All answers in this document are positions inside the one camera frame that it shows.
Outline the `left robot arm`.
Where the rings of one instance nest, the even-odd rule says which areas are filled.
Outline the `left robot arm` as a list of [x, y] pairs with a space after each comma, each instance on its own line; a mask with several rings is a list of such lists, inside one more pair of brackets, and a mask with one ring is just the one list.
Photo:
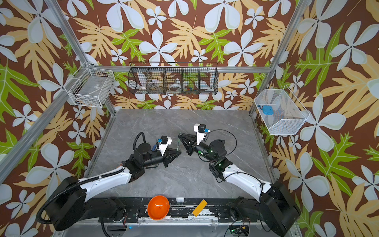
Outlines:
[[52, 224], [56, 231], [91, 218], [120, 220], [124, 214], [122, 202], [115, 197], [97, 199], [96, 196], [137, 180], [150, 166], [163, 164], [167, 167], [181, 153], [172, 148], [166, 148], [164, 152], [153, 151], [150, 144], [142, 143], [113, 171], [81, 180], [66, 178], [38, 210], [36, 220], [41, 224]]

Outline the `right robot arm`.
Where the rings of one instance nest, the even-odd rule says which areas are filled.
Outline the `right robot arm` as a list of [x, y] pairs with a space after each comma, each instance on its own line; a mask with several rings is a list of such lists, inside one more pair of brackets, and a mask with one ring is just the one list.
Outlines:
[[196, 135], [181, 133], [178, 138], [189, 155], [197, 153], [209, 162], [215, 178], [236, 185], [252, 197], [238, 197], [229, 203], [234, 221], [264, 222], [278, 236], [288, 233], [301, 211], [281, 182], [270, 183], [242, 171], [228, 160], [224, 140], [217, 139], [207, 145]]

